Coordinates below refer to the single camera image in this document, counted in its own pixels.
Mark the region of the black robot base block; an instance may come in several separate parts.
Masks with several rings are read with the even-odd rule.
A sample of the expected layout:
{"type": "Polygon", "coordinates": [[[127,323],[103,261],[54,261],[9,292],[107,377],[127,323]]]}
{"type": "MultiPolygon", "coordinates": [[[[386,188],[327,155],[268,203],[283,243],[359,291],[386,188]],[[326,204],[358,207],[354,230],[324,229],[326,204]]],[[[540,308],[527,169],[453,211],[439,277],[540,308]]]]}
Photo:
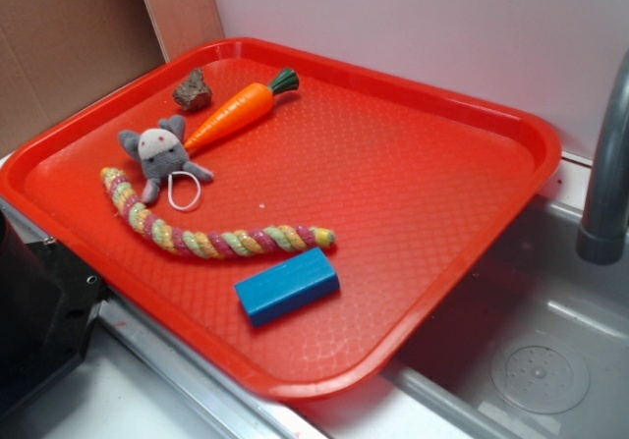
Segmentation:
{"type": "Polygon", "coordinates": [[[1,216],[1,417],[83,362],[102,277],[60,242],[24,242],[1,216]]]}

